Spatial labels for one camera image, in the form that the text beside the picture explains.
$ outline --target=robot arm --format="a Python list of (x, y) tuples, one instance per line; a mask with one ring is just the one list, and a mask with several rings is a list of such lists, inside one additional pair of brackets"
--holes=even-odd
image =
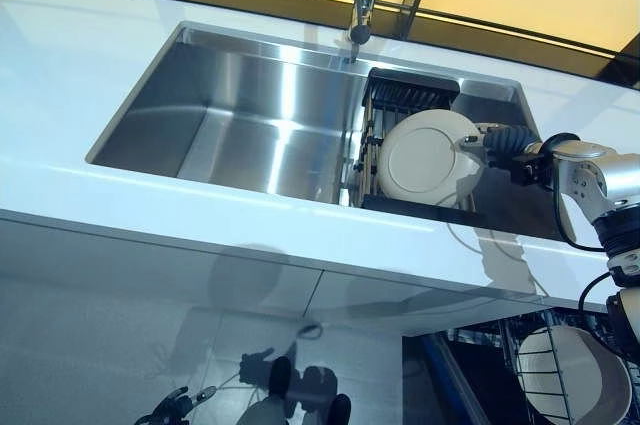
[[(480, 149), (489, 166), (510, 171), (512, 182), (551, 190), (565, 240), (582, 250), (607, 253), (609, 274), (623, 288), (607, 300), (615, 339), (623, 358), (640, 363), (640, 155), (621, 155), (573, 134), (541, 142), (523, 127), (481, 124), (479, 130), (480, 136), (465, 138), (467, 148)], [(566, 236), (558, 213), (561, 193), (578, 204), (602, 249), (577, 245)]]

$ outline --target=dish rack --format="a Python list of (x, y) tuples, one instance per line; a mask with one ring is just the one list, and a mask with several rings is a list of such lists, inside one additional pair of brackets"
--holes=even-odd
[[(587, 313), (586, 318), (592, 329), (594, 329), (601, 337), (609, 341), (612, 332), (606, 316), (596, 313)], [(561, 423), (575, 424), (576, 421), (571, 414), (571, 406), (566, 395), (566, 388), (562, 380), (562, 375), (558, 374), (558, 357), (555, 352), (553, 336), (551, 335), (551, 327), (554, 325), (568, 325), (576, 328), (582, 328), (582, 321), (575, 310), (564, 308), (552, 308), (540, 312), (533, 312), (526, 315), (520, 315), (511, 318), (505, 318), (497, 321), (486, 322), (466, 327), (451, 329), (446, 332), (446, 338), (449, 342), (462, 342), (474, 345), (485, 345), (495, 347), (502, 351), (505, 368), (517, 378), (521, 384), (521, 393), (519, 396), (523, 400), (523, 409), (526, 410), (526, 419), (531, 425), (543, 425), (551, 423), (545, 418), (556, 418)], [(538, 391), (527, 390), (521, 377), (524, 375), (522, 367), (519, 363), (518, 351), (522, 342), (531, 334), (535, 333), (549, 334), (549, 343), (551, 347), (548, 350), (532, 352), (531, 354), (552, 354), (556, 364), (556, 371), (545, 372), (545, 375), (555, 374), (558, 376), (560, 390), (562, 393), (544, 393)], [(627, 412), (627, 416), (620, 422), (620, 425), (637, 425), (640, 424), (640, 368), (631, 362), (623, 361), (624, 366), (629, 373), (631, 380), (631, 406)], [(537, 411), (527, 399), (529, 394), (553, 395), (562, 397), (565, 413), (562, 415), (544, 415)]]
[[(588, 320), (590, 320), (590, 325), (592, 328), (598, 329), (599, 334), (601, 336), (610, 335), (610, 331), (606, 328), (606, 326), (602, 323), (597, 315), (588, 315)], [(556, 348), (553, 341), (553, 335), (551, 333), (551, 327), (553, 325), (569, 325), (574, 326), (576, 328), (582, 328), (582, 323), (577, 314), (574, 312), (564, 312), (562, 310), (544, 310), (541, 312), (536, 312), (534, 314), (529, 315), (529, 320), (522, 321), (517, 318), (508, 318), (498, 321), (499, 334), (500, 334), (500, 345), (502, 346), (504, 358), (505, 358), (505, 366), (518, 378), (522, 386), (522, 395), (524, 397), (526, 403), (527, 414), (529, 418), (529, 423), (536, 424), (536, 414), (538, 416), (543, 416), (545, 418), (556, 418), (563, 421), (563, 423), (567, 423), (569, 425), (573, 425), (576, 423), (573, 415), (571, 413), (571, 405), (569, 403), (567, 392), (565, 388), (565, 384), (563, 381), (562, 374), (558, 372), (560, 370), (560, 366), (558, 363), (558, 356), (556, 354)], [(529, 335), (533, 334), (547, 334), (549, 337), (549, 344), (551, 345), (548, 350), (541, 350), (536, 352), (520, 352), (520, 346), (522, 342)], [(520, 357), (524, 354), (529, 355), (537, 355), (537, 354), (551, 354), (553, 356), (553, 361), (555, 363), (556, 371), (545, 371), (545, 372), (524, 372), (522, 370), (522, 365), (520, 362)], [(632, 385), (632, 400), (631, 407), (629, 412), (627, 413), (627, 418), (624, 419), (622, 424), (637, 424), (640, 423), (640, 408), (638, 406), (638, 394), (637, 390), (640, 387), (640, 369), (638, 366), (627, 362), (622, 361), (624, 366), (629, 373), (629, 377), (631, 379)], [(532, 391), (527, 390), (525, 386), (525, 381), (522, 379), (524, 374), (545, 374), (545, 375), (556, 375), (558, 378), (558, 383), (560, 384), (561, 393), (550, 393), (550, 392), (541, 392), (541, 391)], [(548, 395), (548, 396), (559, 396), (562, 397), (562, 403), (564, 404), (565, 413), (563, 415), (551, 415), (544, 414), (539, 411), (534, 411), (533, 405), (527, 399), (527, 395)]]
[(364, 113), (360, 150), (353, 165), (354, 176), (350, 179), (351, 206), (487, 227), (484, 217), (472, 211), (472, 205), (459, 210), (396, 200), (384, 196), (378, 185), (380, 147), (391, 129), (418, 112), (451, 110), (459, 94), (460, 86), (451, 78), (379, 68), (371, 70), (362, 100)]
[[(543, 417), (546, 418), (558, 418), (561, 420), (565, 420), (569, 425), (573, 425), (575, 423), (575, 420), (571, 414), (571, 406), (569, 405), (569, 399), (567, 398), (567, 392), (566, 392), (566, 388), (564, 385), (564, 380), (562, 378), (562, 374), (559, 372), (560, 370), (560, 364), (558, 362), (558, 355), (556, 353), (556, 348), (555, 348), (555, 344), (553, 342), (553, 334), (551, 333), (551, 326), (555, 324), (556, 320), (555, 317), (553, 315), (552, 312), (550, 312), (549, 310), (545, 310), (543, 312), (540, 312), (540, 314), (538, 314), (538, 317), (540, 317), (540, 322), (534, 326), (538, 327), (536, 328), (536, 330), (538, 331), (531, 331), (530, 327), (531, 325), (533, 325), (533, 322), (531, 325), (529, 326), (522, 326), (521, 324), (515, 325), (513, 324), (513, 322), (511, 322), (509, 319), (505, 319), (505, 320), (501, 320), (499, 322), (499, 327), (500, 327), (500, 335), (502, 337), (502, 348), (503, 348), (503, 352), (505, 354), (505, 362), (507, 367), (511, 370), (512, 373), (514, 373), (517, 378), (518, 381), (520, 382), (521, 386), (522, 386), (522, 391), (523, 391), (523, 396), (525, 398), (525, 402), (526, 402), (526, 407), (527, 407), (527, 414), (529, 416), (529, 422), (532, 424), (535, 424), (535, 415), (533, 412), (533, 406), (531, 405), (531, 403), (529, 402), (529, 400), (527, 399), (528, 395), (547, 395), (547, 396), (560, 396), (562, 397), (562, 403), (564, 404), (564, 409), (565, 409), (565, 415), (552, 415), (552, 414), (545, 414), (545, 413), (541, 413), (538, 412), (540, 415), (542, 415)], [(548, 350), (541, 350), (541, 351), (535, 351), (535, 352), (520, 352), (518, 353), (520, 346), (522, 345), (522, 342), (524, 341), (524, 339), (527, 336), (530, 335), (534, 335), (534, 334), (547, 334), (547, 336), (549, 337), (549, 344), (551, 345), (550, 348)], [(553, 361), (555, 363), (556, 366), (556, 371), (550, 371), (550, 372), (524, 372), (522, 371), (522, 364), (520, 362), (520, 357), (523, 354), (528, 354), (528, 355), (546, 355), (546, 354), (551, 354), (553, 356)], [(544, 374), (544, 375), (555, 375), (558, 378), (558, 382), (560, 383), (560, 390), (561, 393), (551, 393), (551, 392), (541, 392), (541, 391), (532, 391), (532, 390), (527, 390), (526, 386), (525, 386), (525, 380), (523, 380), (523, 376), (525, 374)]]

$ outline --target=white countertop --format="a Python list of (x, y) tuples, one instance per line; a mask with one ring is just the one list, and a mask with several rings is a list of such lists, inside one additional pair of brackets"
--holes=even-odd
[[(86, 163), (86, 153), (182, 20), (326, 46), (343, 43), (341, 30), (177, 1), (0, 0), (0, 210), (277, 249), (347, 269), (443, 281), (452, 289), (490, 286), (530, 294), (528, 273), (514, 273), (528, 266), (538, 293), (561, 301), (577, 300), (606, 270), (604, 255), (531, 237), (518, 238), (526, 263), (516, 258), (486, 266), (471, 249), (495, 240), (469, 227), (453, 226), (465, 247), (440, 222)], [(362, 49), (517, 80), (543, 137), (570, 131), (621, 153), (640, 150), (636, 91), (376, 37)], [(577, 207), (567, 206), (579, 241), (596, 243)], [(497, 246), (519, 249), (497, 237)], [(591, 301), (602, 303), (615, 291), (612, 282), (599, 285)]]

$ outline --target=floor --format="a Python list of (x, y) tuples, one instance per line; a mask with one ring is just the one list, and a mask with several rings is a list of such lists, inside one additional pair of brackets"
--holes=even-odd
[[(401, 337), (328, 325), (300, 333), (308, 325), (0, 276), (0, 421), (133, 423), (175, 388), (224, 384), (191, 423), (234, 424), (265, 396), (239, 381), (242, 355), (289, 351), (300, 374), (335, 373), (350, 424), (401, 423)], [(304, 419), (298, 404), (289, 423)]]

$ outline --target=sink basin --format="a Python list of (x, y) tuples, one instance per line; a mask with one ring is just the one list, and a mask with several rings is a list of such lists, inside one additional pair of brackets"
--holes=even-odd
[[(180, 24), (89, 152), (96, 165), (274, 193), (348, 203), (347, 175), (360, 146), (363, 107), (373, 67), (455, 80), (451, 109), (474, 122), (536, 130), (517, 82), (397, 60), (355, 63), (349, 51)], [(491, 170), (476, 202), (505, 214), (505, 226), (553, 236), (551, 206), (541, 191), (518, 190)], [(495, 182), (507, 192), (495, 193)], [(541, 206), (547, 201), (548, 206)], [(545, 215), (540, 210), (548, 210)]]

